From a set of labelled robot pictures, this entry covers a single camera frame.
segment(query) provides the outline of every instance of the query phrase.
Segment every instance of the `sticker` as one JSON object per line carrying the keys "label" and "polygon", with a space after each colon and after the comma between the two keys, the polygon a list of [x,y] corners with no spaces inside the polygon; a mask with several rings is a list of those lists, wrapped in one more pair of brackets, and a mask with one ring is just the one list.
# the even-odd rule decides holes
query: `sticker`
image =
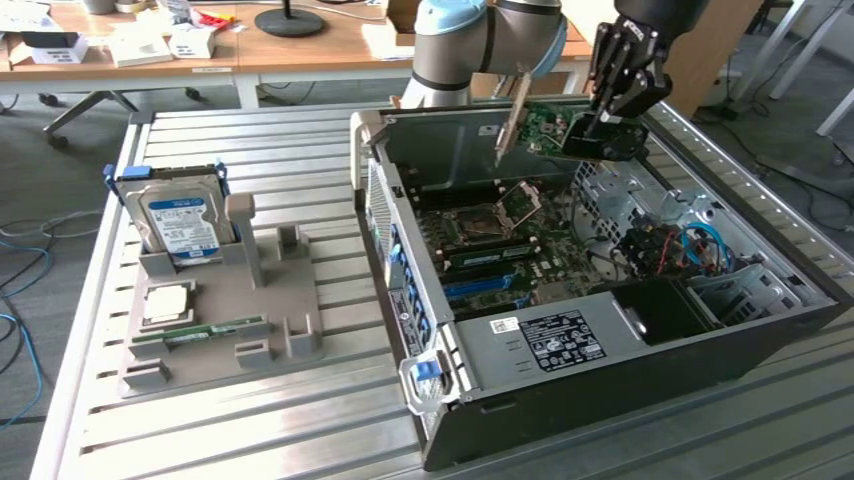
{"label": "sticker", "polygon": [[528,320],[520,327],[539,368],[546,372],[606,357],[578,310]]}
{"label": "sticker", "polygon": [[216,230],[204,220],[208,206],[199,197],[148,204],[167,251],[181,258],[212,255],[219,250]]}
{"label": "sticker", "polygon": [[492,320],[490,322],[490,327],[492,327],[492,333],[495,335],[499,333],[512,332],[519,330],[519,319],[516,317],[510,317]]}
{"label": "sticker", "polygon": [[229,73],[231,67],[197,67],[192,69],[192,73]]}

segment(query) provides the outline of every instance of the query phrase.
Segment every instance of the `pcie slot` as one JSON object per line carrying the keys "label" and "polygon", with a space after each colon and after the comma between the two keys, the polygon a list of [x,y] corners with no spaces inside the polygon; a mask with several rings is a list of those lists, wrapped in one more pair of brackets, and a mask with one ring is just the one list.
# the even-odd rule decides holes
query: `pcie slot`
{"label": "pcie slot", "polygon": [[512,284],[515,274],[503,275],[500,277],[488,278],[475,282],[466,282],[443,287],[444,296],[448,299],[455,299],[478,293],[490,292],[494,290],[506,290]]}

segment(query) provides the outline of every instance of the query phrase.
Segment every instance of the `desk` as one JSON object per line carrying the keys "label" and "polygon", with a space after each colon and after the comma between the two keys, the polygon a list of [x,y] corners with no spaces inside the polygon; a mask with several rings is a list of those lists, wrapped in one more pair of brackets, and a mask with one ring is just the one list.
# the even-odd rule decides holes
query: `desk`
{"label": "desk", "polygon": [[[208,10],[233,15],[236,7],[217,5]],[[133,20],[132,15],[121,13],[87,15],[77,4],[52,5],[51,16],[65,31],[100,37],[112,32],[111,24]],[[15,45],[20,37],[12,34],[9,40]],[[0,93],[72,93],[233,85],[237,34],[220,32],[216,44],[215,57],[209,60],[184,59],[125,68],[113,67],[109,49],[104,46],[89,47],[84,63],[77,65],[36,65],[27,59],[13,65],[9,71],[0,71]]]}
{"label": "desk", "polygon": [[[255,16],[273,5],[204,5],[200,10],[228,13],[248,26],[241,33],[216,35],[215,57],[115,68],[105,47],[92,47],[79,65],[35,65],[31,60],[0,71],[0,94],[64,93],[95,90],[145,90],[156,88],[233,85],[243,108],[257,108],[255,87],[261,83],[407,78],[409,61],[384,62],[371,57],[361,37],[365,21],[328,12],[317,12],[328,23],[317,36],[283,39],[261,32]],[[380,9],[341,5],[340,10],[376,17]],[[111,24],[132,21],[128,14],[88,15],[77,4],[55,4],[51,16],[67,31],[104,36]],[[578,79],[586,76],[591,47],[572,27],[563,57],[555,71],[572,72],[567,92],[576,92]]]}

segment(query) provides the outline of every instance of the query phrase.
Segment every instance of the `hard drive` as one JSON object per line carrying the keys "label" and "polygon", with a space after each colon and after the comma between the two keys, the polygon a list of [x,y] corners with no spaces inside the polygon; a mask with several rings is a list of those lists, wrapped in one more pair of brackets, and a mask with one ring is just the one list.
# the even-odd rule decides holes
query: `hard drive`
{"label": "hard drive", "polygon": [[209,262],[219,257],[220,245],[235,241],[225,217],[228,187],[221,164],[128,167],[115,179],[113,190],[131,214],[145,252],[168,252],[175,265]]}

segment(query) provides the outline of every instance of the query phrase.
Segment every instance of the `white box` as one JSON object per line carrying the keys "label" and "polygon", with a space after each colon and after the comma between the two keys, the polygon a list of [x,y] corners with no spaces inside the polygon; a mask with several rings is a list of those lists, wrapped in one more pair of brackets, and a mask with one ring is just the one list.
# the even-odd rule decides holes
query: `white box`
{"label": "white box", "polygon": [[71,48],[31,48],[29,55],[32,61],[40,64],[72,64],[83,63],[85,58],[85,52],[89,48],[89,44],[85,41],[83,35],[77,37],[75,46]]}
{"label": "white box", "polygon": [[159,34],[143,34],[132,30],[116,32],[107,38],[112,63],[116,67],[131,67],[172,59],[169,47]]}
{"label": "white box", "polygon": [[169,50],[177,58],[211,58],[216,42],[213,32],[204,29],[176,31],[169,39]]}

